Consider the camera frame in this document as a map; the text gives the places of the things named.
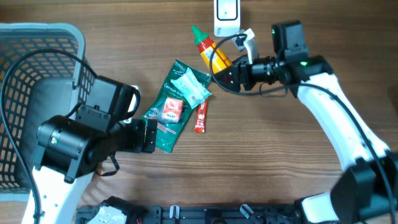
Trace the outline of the red Kleenex tissue pack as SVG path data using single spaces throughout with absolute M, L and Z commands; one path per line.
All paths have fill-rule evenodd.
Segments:
M 161 119 L 166 123 L 177 123 L 182 114 L 183 101 L 167 97 L 162 110 Z

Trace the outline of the red sauce bottle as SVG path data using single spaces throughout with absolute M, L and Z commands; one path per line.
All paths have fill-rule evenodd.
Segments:
M 216 43 L 208 33 L 202 32 L 197 26 L 192 26 L 192 32 L 195 38 L 194 44 L 206 66 L 210 68 L 210 65 L 212 65 L 213 73 L 218 73 L 232 66 L 232 61 L 220 48 L 215 50 Z

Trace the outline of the white wipes packet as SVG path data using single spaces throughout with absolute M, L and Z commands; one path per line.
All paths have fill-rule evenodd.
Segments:
M 192 109 L 204 103 L 205 100 L 212 95 L 212 93 L 197 80 L 190 68 L 187 68 L 187 71 L 180 78 L 171 80 L 171 83 L 183 95 Z

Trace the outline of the green 3M gloves package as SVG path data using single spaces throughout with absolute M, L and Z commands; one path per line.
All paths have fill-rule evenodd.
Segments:
M 157 136 L 155 145 L 165 152 L 172 152 L 175 143 L 177 142 L 180 133 L 183 131 L 187 121 L 191 117 L 194 109 L 190 107 L 187 100 L 178 91 L 178 89 L 171 83 L 171 80 L 180 78 L 190 68 L 197 80 L 202 83 L 206 89 L 208 88 L 211 77 L 205 72 L 201 72 L 180 60 L 175 60 L 170 71 L 159 90 L 157 98 L 149 106 L 148 110 L 142 115 L 143 120 L 155 119 L 158 122 Z M 177 123 L 166 123 L 161 119 L 162 110 L 167 97 L 175 98 L 183 101 L 182 114 L 180 121 Z

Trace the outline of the red sauce sachet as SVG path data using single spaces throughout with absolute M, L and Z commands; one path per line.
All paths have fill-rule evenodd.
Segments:
M 206 128 L 206 116 L 208 109 L 208 99 L 198 106 L 197 119 L 194 127 L 194 132 L 204 133 Z

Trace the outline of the grey black shopping basket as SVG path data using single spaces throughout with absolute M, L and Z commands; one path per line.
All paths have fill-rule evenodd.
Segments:
M 66 23 L 1 24 L 1 75 L 29 52 L 59 49 L 84 60 L 82 32 Z M 67 114 L 90 94 L 94 76 L 80 63 L 62 54 L 45 53 L 23 60 L 5 88 L 5 114 L 15 142 L 28 167 L 41 123 Z M 1 201 L 26 202 L 30 185 L 5 130 L 1 130 Z

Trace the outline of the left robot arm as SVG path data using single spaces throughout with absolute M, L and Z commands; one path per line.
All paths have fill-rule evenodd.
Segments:
M 118 151 L 155 151 L 157 123 L 133 117 L 140 101 L 138 86 L 99 76 L 84 103 L 38 127 L 32 158 L 37 188 L 23 223 L 70 223 L 99 163 L 116 163 Z

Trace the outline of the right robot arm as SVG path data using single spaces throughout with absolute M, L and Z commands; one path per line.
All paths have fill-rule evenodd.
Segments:
M 297 200 L 295 223 L 364 223 L 389 214 L 397 222 L 397 154 L 366 125 L 349 102 L 334 71 L 320 55 L 310 56 L 300 21 L 271 27 L 275 55 L 262 58 L 252 30 L 229 37 L 243 55 L 212 73 L 225 91 L 253 95 L 255 85 L 280 83 L 314 115 L 343 171 L 331 190 Z

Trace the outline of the white barcode scanner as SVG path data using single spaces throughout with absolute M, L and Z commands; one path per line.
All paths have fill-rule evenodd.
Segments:
M 214 0 L 214 35 L 227 37 L 236 34 L 241 25 L 240 0 Z

